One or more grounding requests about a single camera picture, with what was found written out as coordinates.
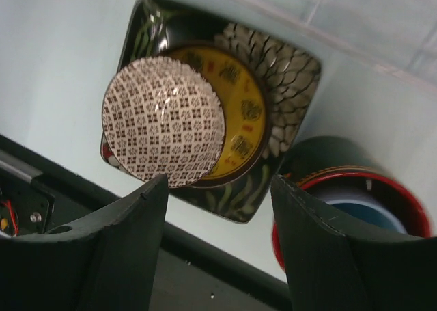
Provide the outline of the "brown white patterned bowl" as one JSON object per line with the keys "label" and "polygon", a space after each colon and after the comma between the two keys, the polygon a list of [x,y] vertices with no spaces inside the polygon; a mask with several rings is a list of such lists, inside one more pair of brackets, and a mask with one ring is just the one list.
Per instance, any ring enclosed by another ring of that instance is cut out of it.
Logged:
{"label": "brown white patterned bowl", "polygon": [[102,102],[111,152],[132,176],[167,176],[171,188],[202,179],[225,144],[225,114],[217,93],[188,64],[143,57],[111,80]]}

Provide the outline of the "black square floral plate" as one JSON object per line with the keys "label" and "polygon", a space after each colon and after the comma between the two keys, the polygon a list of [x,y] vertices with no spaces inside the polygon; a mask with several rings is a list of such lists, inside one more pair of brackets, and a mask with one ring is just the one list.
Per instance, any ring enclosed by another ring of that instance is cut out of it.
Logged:
{"label": "black square floral plate", "polygon": [[[175,197],[234,222],[246,223],[258,210],[300,128],[322,73],[320,61],[303,49],[264,32],[170,0],[138,0],[130,18],[117,73],[143,57],[163,56],[170,47],[206,42],[238,56],[266,88],[271,129],[255,165],[239,179],[210,188],[170,188]],[[102,158],[128,172],[102,132]]]}

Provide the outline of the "yellow round patterned plate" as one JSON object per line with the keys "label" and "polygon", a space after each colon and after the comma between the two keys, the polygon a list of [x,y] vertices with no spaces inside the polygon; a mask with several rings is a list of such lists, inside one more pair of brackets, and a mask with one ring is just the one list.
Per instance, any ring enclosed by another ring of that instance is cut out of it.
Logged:
{"label": "yellow round patterned plate", "polygon": [[271,129],[271,102],[254,71],[223,47],[192,42],[160,53],[190,65],[211,84],[225,115],[225,143],[215,166],[194,187],[218,187],[239,179],[260,158]]}

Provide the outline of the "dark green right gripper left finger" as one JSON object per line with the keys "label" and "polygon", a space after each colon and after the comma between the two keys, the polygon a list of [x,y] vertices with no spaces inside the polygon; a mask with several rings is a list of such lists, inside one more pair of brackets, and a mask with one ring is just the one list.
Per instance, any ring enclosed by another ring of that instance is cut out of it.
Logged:
{"label": "dark green right gripper left finger", "polygon": [[45,234],[1,240],[2,310],[147,310],[168,180]]}

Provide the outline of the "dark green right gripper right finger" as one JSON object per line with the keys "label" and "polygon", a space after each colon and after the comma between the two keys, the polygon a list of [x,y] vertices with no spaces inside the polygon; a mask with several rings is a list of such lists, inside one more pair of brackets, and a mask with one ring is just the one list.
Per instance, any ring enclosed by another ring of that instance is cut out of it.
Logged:
{"label": "dark green right gripper right finger", "polygon": [[436,239],[380,228],[282,176],[270,193],[294,310],[435,310]]}

